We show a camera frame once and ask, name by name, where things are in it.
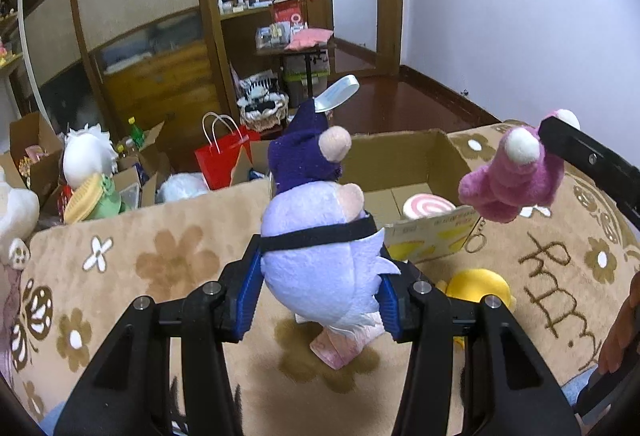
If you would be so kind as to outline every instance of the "red box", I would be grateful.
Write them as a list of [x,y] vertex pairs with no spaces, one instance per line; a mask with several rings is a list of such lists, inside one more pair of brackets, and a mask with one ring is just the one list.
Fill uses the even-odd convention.
[[304,21],[300,0],[279,0],[273,3],[273,22],[303,24]]

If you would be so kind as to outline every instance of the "lavender plush toy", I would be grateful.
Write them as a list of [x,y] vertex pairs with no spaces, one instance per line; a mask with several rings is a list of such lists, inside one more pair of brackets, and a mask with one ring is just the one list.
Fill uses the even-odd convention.
[[[265,211],[263,237],[343,225],[366,214],[360,187],[336,182],[350,148],[349,133],[329,128],[312,100],[300,106],[287,132],[269,149],[277,195]],[[380,275],[399,271],[380,257],[383,242],[380,230],[357,241],[270,251],[262,257],[264,280],[276,299],[299,323],[324,327],[311,349],[334,369],[384,332],[374,295]]]

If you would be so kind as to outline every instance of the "person's hand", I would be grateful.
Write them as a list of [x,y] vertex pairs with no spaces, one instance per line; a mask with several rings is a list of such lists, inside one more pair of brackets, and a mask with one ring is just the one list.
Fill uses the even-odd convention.
[[622,364],[622,357],[626,348],[634,338],[634,311],[640,304],[640,272],[631,281],[629,297],[625,300],[618,318],[613,324],[607,339],[600,350],[598,372],[616,372]]

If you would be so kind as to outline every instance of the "open cardboard box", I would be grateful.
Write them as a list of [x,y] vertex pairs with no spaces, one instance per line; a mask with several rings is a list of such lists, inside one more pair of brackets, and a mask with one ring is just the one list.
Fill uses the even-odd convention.
[[140,208],[144,207],[152,207],[156,203],[156,189],[159,184],[158,183],[158,173],[154,174],[149,178],[149,180],[141,185],[140,177],[138,176],[138,171],[135,167],[131,167],[125,171],[119,172],[113,175],[113,183],[116,186],[116,191],[121,192],[127,187],[137,183],[142,188],[140,195]]
[[169,157],[164,152],[160,152],[157,145],[162,127],[164,127],[164,122],[146,132],[145,143],[137,154],[118,159],[118,170],[124,171],[134,164],[140,163],[149,176],[159,173],[164,179],[168,178],[171,175]]
[[[365,209],[385,228],[385,245],[396,260],[420,262],[456,253],[480,219],[472,207],[460,204],[458,185],[470,169],[442,131],[353,136],[342,168],[340,183],[362,188]],[[405,219],[405,201],[421,193],[444,197],[457,208]]]
[[18,172],[25,149],[40,145],[49,155],[31,165],[31,190],[38,195],[40,204],[55,190],[58,184],[60,154],[63,143],[39,112],[32,112],[9,124],[10,151],[0,157],[7,183],[14,188],[26,188]]
[[271,178],[271,173],[269,170],[269,143],[270,141],[252,141],[251,142],[251,158],[253,162],[249,159],[249,156],[246,154],[245,149],[240,149],[240,153],[238,154],[238,161],[236,162],[236,166],[231,171],[231,185],[234,186],[240,183],[246,183],[249,181],[249,172],[253,169],[256,172],[260,172],[260,174],[264,174],[271,179],[271,196],[275,195],[275,183],[273,178]]

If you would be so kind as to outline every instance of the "purple wizard hat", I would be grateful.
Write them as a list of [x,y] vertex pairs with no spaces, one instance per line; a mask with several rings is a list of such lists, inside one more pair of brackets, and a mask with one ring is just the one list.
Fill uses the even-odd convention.
[[311,183],[337,181],[342,174],[339,163],[327,161],[319,145],[320,135],[329,129],[326,115],[316,113],[313,99],[298,108],[284,134],[269,145],[269,167],[276,181],[276,193]]

